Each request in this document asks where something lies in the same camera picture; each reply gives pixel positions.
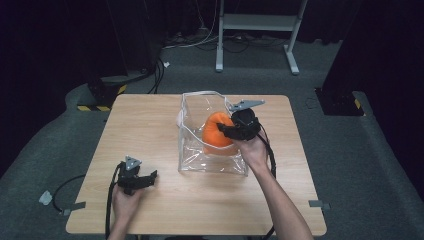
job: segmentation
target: white metal stand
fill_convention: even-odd
[[[292,74],[298,75],[299,68],[293,56],[293,46],[296,42],[308,0],[302,0],[299,12],[296,16],[276,15],[246,15],[246,14],[224,14],[224,0],[221,0],[219,11],[219,35],[216,52],[216,71],[224,70],[223,33],[224,29],[240,30],[265,30],[292,32],[289,45],[284,45],[284,53],[290,65]]]

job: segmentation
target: clear plastic bag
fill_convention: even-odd
[[[179,171],[202,171],[234,173],[247,176],[248,167],[234,145],[216,147],[202,141],[203,128],[207,118],[214,112],[225,112],[231,103],[214,91],[184,93],[178,116],[179,129]],[[231,149],[235,154],[228,155]]]

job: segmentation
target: table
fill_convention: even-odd
[[[271,140],[277,179],[305,217],[312,234],[325,234],[302,142],[289,99],[277,95],[228,95],[232,103],[265,100],[254,108]],[[181,95],[123,94],[116,99],[76,202],[69,233],[104,233],[108,187],[116,165],[126,155],[143,161],[140,175],[158,170],[147,189],[129,234],[264,235],[272,226],[262,191],[253,173],[178,172],[176,117]]]
[[[290,65],[292,74],[298,75],[299,68],[297,67],[296,60],[294,59],[293,46],[296,42],[297,33],[299,32],[300,24],[302,23],[303,19],[303,13],[305,12],[307,3],[308,0],[302,0],[299,12],[296,16],[278,16],[226,14],[224,13],[224,0],[221,0],[215,70],[217,72],[222,72],[224,70],[223,34],[225,29],[285,31],[291,32],[291,36],[289,44],[284,45],[284,53]]]

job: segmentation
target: gray carpet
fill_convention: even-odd
[[[233,43],[225,46],[233,51],[242,48]],[[424,239],[423,202],[385,141],[366,96],[354,93],[366,112],[363,117],[325,116],[321,110],[314,88],[322,86],[338,48],[338,44],[296,43],[298,76],[291,75],[281,46],[225,52],[222,73],[214,71],[215,51],[166,49],[161,59],[170,66],[158,93],[215,90],[287,95],[318,197],[331,205],[324,212],[328,231],[317,239]],[[152,76],[131,83],[126,93],[147,93],[153,80]],[[1,239],[102,239],[102,235],[68,234],[67,217],[60,216],[51,204],[38,203],[44,191],[54,192],[88,169],[109,113],[76,110],[85,88],[80,86],[67,95],[66,112],[32,138],[2,177]],[[66,185],[58,195],[58,205],[72,204],[81,183]]]

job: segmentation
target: wooden table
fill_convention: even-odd
[[[312,234],[325,234],[314,183],[289,99],[276,95],[228,95],[232,103],[265,100],[254,107],[265,127],[277,162],[277,179],[305,217]],[[130,234],[264,235],[272,226],[263,193],[254,175],[178,172],[176,117],[181,95],[120,95],[114,103],[76,202],[69,233],[104,233],[106,200],[116,165],[126,155],[143,161],[140,175],[158,170],[147,189]]]

